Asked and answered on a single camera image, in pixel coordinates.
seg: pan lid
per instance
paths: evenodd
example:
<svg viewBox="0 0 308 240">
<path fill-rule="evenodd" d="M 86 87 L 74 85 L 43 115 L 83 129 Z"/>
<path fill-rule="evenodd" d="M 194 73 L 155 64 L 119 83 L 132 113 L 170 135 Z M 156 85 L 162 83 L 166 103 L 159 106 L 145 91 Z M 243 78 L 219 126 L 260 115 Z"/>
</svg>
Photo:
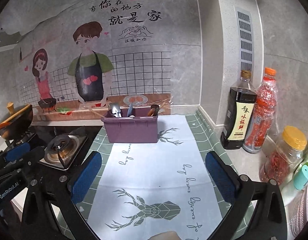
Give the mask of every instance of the pan lid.
<svg viewBox="0 0 308 240">
<path fill-rule="evenodd" d="M 4 116 L 4 118 L 2 118 L 1 123 L 4 122 L 10 122 L 12 119 L 14 119 L 15 117 L 17 117 L 18 115 L 20 115 L 22 112 L 24 112 L 26 109 L 28 109 L 31 106 L 31 104 L 25 104 L 22 106 L 18 106 L 16 108 L 14 108 L 14 103 L 13 102 L 9 102 L 7 103 L 7 109 L 9 111 L 8 114 L 6 114 Z"/>
</svg>

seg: cartoon plate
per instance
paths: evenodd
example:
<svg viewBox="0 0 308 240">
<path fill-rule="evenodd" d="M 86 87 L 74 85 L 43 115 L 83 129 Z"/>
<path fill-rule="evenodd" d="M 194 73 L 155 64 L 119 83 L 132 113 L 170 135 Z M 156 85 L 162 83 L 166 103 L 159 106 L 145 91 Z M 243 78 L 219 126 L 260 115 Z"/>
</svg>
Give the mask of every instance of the cartoon plate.
<svg viewBox="0 0 308 240">
<path fill-rule="evenodd" d="M 123 99 L 123 102 L 127 104 L 128 106 L 130 104 L 132 104 L 133 106 L 144 105 L 145 103 L 147 103 L 147 101 L 148 101 L 148 98 L 144 95 L 130 95 L 130 96 L 126 96 Z"/>
</svg>

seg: red heart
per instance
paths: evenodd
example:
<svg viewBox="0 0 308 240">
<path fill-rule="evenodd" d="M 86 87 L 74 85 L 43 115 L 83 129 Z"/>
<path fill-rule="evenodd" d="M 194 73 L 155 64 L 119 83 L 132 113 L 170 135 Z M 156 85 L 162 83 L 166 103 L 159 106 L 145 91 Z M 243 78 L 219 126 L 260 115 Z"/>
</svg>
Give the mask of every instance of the red heart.
<svg viewBox="0 0 308 240">
<path fill-rule="evenodd" d="M 98 77 L 97 76 L 90 76 L 90 79 L 91 79 L 92 82 L 94 82 L 98 79 Z"/>
<path fill-rule="evenodd" d="M 83 80 L 83 83 L 89 86 L 92 83 L 92 81 L 90 80 L 90 78 L 86 78 Z"/>
</svg>

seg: white table runner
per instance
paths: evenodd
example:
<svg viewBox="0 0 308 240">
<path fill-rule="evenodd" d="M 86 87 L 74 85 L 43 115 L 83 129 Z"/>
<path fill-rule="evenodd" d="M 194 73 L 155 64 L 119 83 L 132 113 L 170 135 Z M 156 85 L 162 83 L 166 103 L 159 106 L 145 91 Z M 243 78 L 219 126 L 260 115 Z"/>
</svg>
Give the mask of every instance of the white table runner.
<svg viewBox="0 0 308 240">
<path fill-rule="evenodd" d="M 158 131 L 156 144 L 114 143 L 88 218 L 102 240 L 171 230 L 182 240 L 205 240 L 222 220 L 185 116 L 159 116 Z"/>
</svg>

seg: screw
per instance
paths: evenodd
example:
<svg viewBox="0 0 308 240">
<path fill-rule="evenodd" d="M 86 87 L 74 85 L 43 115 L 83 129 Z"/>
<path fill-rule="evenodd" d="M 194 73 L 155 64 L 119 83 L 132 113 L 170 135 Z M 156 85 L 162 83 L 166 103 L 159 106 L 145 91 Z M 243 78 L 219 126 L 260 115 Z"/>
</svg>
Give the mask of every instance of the screw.
<svg viewBox="0 0 308 240">
<path fill-rule="evenodd" d="M 59 181 L 60 181 L 60 182 L 65 182 L 65 181 L 67 181 L 67 176 L 65 176 L 65 175 L 60 176 Z"/>
<path fill-rule="evenodd" d="M 241 175 L 239 177 L 241 178 L 242 181 L 248 181 L 248 176 L 246 175 Z"/>
<path fill-rule="evenodd" d="M 276 185 L 277 184 L 277 182 L 276 182 L 276 180 L 274 180 L 274 179 L 270 179 L 270 184 L 272 184 L 272 185 Z"/>
<path fill-rule="evenodd" d="M 32 186 L 35 186 L 36 183 L 37 183 L 37 180 L 36 180 L 36 179 L 33 179 L 33 180 L 31 181 L 31 185 L 32 185 Z"/>
</svg>

